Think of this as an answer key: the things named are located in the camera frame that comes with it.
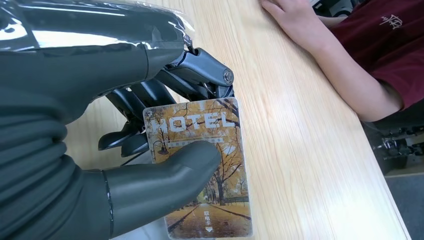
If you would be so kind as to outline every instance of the shirt sleeve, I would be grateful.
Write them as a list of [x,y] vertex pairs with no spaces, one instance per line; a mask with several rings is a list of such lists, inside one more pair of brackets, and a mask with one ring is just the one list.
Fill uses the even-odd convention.
[[377,61],[371,76],[392,86],[403,100],[403,110],[424,98],[424,48]]

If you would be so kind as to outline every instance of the robotic hand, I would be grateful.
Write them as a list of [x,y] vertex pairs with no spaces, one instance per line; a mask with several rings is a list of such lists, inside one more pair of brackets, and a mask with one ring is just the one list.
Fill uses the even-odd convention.
[[124,114],[99,149],[148,149],[142,111],[232,96],[233,73],[182,19],[144,3],[0,0],[0,239],[109,239],[180,208],[221,156],[194,142],[160,164],[81,170],[65,124],[100,96]]

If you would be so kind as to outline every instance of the maroon shirt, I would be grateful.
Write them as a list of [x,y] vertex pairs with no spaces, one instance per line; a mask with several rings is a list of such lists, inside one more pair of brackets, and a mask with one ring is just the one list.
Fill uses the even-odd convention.
[[404,109],[424,98],[424,0],[368,0],[331,31]]

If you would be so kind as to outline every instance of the wooden table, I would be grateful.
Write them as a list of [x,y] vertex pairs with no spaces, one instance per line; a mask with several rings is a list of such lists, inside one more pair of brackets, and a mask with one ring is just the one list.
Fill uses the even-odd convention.
[[[255,0],[152,0],[182,10],[202,47],[235,74],[254,239],[409,239],[355,113],[317,64]],[[104,98],[68,126],[85,169],[118,166],[97,151],[124,123]]]

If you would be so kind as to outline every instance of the robotic thumb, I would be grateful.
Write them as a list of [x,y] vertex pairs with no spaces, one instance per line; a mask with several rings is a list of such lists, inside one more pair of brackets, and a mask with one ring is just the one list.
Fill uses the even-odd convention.
[[212,143],[196,141],[159,164],[103,171],[111,237],[148,224],[196,199],[220,161],[221,153]]

